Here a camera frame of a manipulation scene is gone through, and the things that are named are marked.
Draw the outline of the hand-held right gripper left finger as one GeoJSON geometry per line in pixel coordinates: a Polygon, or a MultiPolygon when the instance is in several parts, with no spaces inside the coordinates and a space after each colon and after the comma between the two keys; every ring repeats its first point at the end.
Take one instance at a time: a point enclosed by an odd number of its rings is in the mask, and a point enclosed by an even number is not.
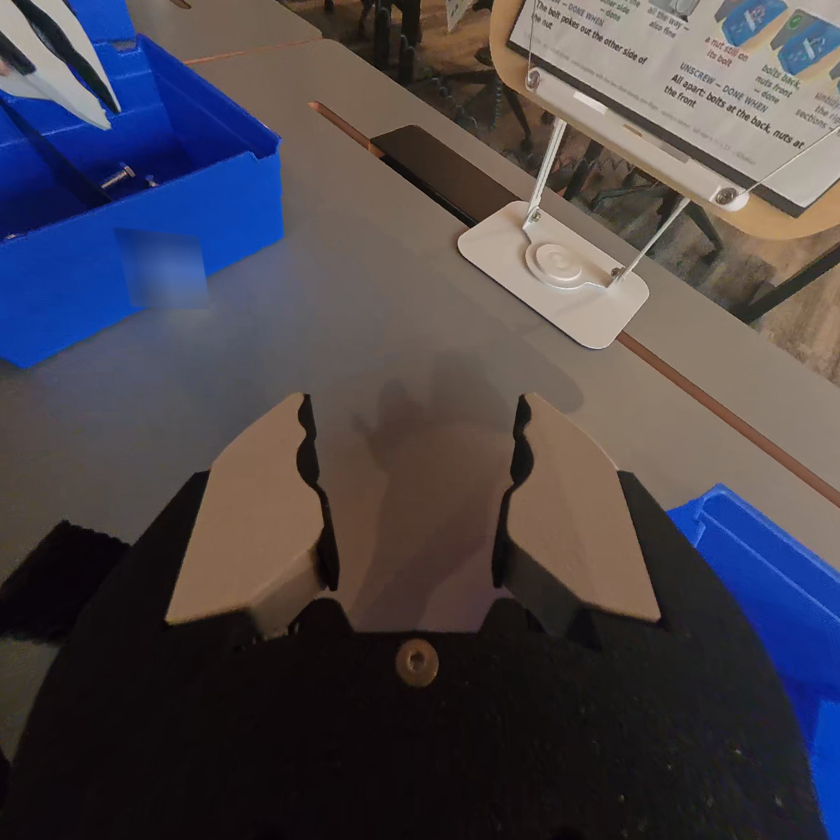
{"type": "Polygon", "coordinates": [[[312,398],[292,393],[215,458],[165,620],[172,627],[243,613],[263,638],[292,632],[340,555],[320,486],[312,398]]]}

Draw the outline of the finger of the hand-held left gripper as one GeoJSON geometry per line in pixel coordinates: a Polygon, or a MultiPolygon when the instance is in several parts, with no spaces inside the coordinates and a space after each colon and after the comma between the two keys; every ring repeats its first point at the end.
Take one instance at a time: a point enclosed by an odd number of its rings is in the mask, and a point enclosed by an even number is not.
{"type": "Polygon", "coordinates": [[[73,115],[122,112],[99,54],[68,2],[18,3],[18,96],[73,115]]]}
{"type": "Polygon", "coordinates": [[[68,2],[1,2],[2,92],[54,102],[110,130],[112,84],[68,2]]]}

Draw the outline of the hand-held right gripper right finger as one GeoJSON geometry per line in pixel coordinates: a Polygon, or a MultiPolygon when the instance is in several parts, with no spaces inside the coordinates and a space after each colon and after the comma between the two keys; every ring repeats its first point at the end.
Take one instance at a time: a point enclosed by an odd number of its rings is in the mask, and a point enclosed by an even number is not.
{"type": "Polygon", "coordinates": [[[492,583],[552,637],[588,612],[655,626],[661,611],[618,469],[537,393],[519,396],[492,583]]]}

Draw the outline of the blue plastic bin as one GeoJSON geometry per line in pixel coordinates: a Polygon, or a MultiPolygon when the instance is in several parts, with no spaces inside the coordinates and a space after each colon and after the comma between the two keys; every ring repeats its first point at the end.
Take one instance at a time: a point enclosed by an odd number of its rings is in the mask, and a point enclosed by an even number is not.
{"type": "Polygon", "coordinates": [[[209,275],[283,235],[280,137],[137,33],[125,2],[68,4],[121,104],[111,129],[2,99],[94,183],[123,163],[136,177],[88,209],[2,110],[1,355],[22,369],[135,312],[201,307],[209,275]]]}
{"type": "Polygon", "coordinates": [[[827,834],[838,839],[838,571],[722,484],[668,515],[758,632],[800,725],[827,834]]]}

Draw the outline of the black bin divider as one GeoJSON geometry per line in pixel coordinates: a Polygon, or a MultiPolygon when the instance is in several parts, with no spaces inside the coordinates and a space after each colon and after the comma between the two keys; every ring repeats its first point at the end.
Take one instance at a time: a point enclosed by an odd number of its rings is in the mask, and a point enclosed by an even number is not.
{"type": "Polygon", "coordinates": [[[112,199],[100,187],[81,172],[67,157],[38,132],[5,99],[1,107],[17,131],[33,147],[38,157],[44,162],[55,180],[88,209],[109,205],[112,199]]]}

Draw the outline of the printed instruction sheet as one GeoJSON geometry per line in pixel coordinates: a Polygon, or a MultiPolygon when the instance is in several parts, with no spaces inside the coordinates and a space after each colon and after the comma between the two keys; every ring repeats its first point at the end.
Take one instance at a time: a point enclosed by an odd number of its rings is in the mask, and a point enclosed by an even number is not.
{"type": "Polygon", "coordinates": [[[799,217],[838,183],[839,2],[522,2],[506,46],[799,217]]]}

